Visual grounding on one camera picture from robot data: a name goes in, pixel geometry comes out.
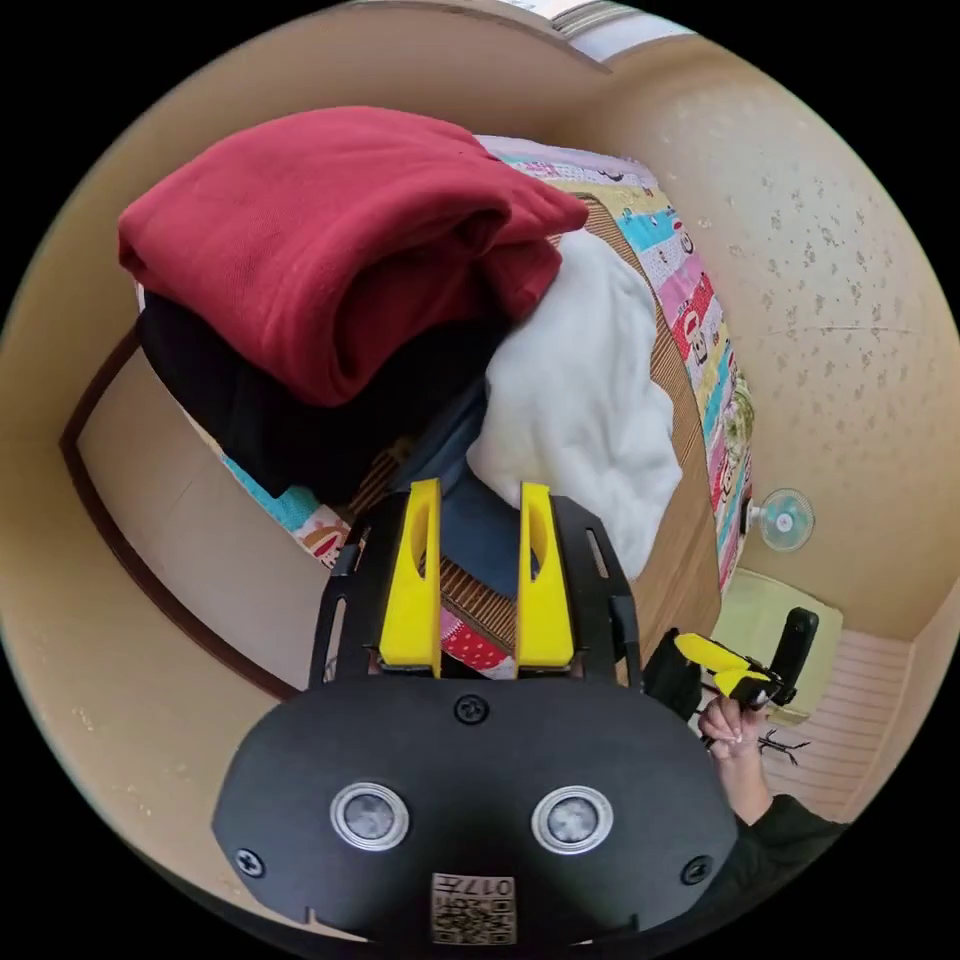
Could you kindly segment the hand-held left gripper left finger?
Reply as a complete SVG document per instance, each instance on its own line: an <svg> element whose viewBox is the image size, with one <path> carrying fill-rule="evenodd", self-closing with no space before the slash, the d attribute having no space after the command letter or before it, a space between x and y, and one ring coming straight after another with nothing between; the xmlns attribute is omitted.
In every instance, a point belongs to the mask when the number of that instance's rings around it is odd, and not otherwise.
<svg viewBox="0 0 960 960"><path fill-rule="evenodd" d="M411 484L402 513L379 657L387 670L441 668L440 520L437 479Z"/></svg>

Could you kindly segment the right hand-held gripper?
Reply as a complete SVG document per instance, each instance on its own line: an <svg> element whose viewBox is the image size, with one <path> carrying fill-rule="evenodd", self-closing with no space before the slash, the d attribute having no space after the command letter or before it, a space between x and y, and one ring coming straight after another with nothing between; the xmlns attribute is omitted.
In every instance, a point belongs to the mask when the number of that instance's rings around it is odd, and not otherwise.
<svg viewBox="0 0 960 960"><path fill-rule="evenodd" d="M684 720L700 702L704 676L730 700L754 710L785 706L796 694L797 642L784 637L765 665L696 633L668 630L644 669L645 692Z"/></svg>

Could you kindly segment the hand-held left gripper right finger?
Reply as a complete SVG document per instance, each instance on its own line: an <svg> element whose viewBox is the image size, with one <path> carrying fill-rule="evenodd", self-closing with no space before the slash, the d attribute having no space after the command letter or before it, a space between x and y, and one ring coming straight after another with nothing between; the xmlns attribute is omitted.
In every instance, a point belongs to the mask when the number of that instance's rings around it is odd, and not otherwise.
<svg viewBox="0 0 960 960"><path fill-rule="evenodd" d="M522 485L516 604L520 670L566 670L574 657L560 540L550 490Z"/></svg>

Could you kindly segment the person's right hand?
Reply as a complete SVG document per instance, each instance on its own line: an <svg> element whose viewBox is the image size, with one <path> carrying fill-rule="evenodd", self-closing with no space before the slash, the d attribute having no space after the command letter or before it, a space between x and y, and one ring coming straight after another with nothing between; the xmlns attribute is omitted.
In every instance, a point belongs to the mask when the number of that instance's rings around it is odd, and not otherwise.
<svg viewBox="0 0 960 960"><path fill-rule="evenodd" d="M698 727L715 760L757 759L766 719L765 710L754 710L717 695L701 711Z"/></svg>

